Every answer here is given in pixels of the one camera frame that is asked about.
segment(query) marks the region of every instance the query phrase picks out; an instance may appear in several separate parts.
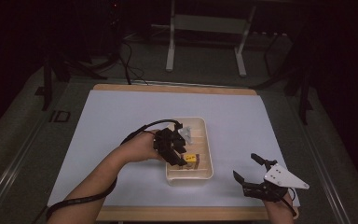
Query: floor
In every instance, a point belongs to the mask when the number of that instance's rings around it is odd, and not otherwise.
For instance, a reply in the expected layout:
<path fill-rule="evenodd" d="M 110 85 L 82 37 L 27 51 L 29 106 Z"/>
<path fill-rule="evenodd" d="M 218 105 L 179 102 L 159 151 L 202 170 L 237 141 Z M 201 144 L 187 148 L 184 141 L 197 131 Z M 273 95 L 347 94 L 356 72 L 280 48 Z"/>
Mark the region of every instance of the floor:
<path fill-rule="evenodd" d="M 173 71 L 167 73 L 168 42 L 164 30 L 156 31 L 149 42 L 129 35 L 121 55 L 129 60 L 132 84 L 246 88 L 269 78 L 264 53 L 270 41 L 270 37 L 260 34 L 249 37 L 243 53 L 248 77 L 238 76 L 233 43 L 194 43 L 184 37 L 176 46 Z M 284 60 L 290 45 L 288 38 L 282 36 L 268 52 L 272 72 Z M 97 72 L 108 77 L 105 83 L 126 84 L 125 69 L 120 63 Z M 72 74 L 69 83 L 54 80 L 53 101 L 47 111 L 41 111 L 43 98 L 34 95 L 43 86 L 43 69 L 39 70 L 0 120 L 0 180 L 6 183 L 0 184 L 0 223 L 45 222 L 44 208 L 82 106 L 93 85 L 101 83 L 77 71 Z M 312 186 L 299 193 L 303 203 L 296 223 L 358 223 L 358 174 L 317 92 L 310 92 L 312 110 L 307 114 L 309 124 L 303 125 L 297 115 L 298 96 L 285 96 L 284 85 L 285 80 L 257 93 L 265 102 L 288 166 L 307 176 Z M 52 122 L 54 111 L 70 111 L 71 119 Z"/>

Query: plastic bin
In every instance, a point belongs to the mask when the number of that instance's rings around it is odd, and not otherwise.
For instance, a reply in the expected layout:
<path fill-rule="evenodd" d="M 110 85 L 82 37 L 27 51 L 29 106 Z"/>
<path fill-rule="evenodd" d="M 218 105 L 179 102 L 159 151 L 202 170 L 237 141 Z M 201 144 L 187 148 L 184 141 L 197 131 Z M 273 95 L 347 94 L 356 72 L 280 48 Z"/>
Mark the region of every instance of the plastic bin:
<path fill-rule="evenodd" d="M 166 164 L 166 177 L 170 186 L 202 186 L 213 176 L 211 153 L 208 144 L 208 134 L 206 132 L 205 121 L 202 118 L 175 118 L 189 126 L 192 144 L 186 143 L 186 155 L 198 155 L 198 163 L 194 166 L 181 167 Z"/>

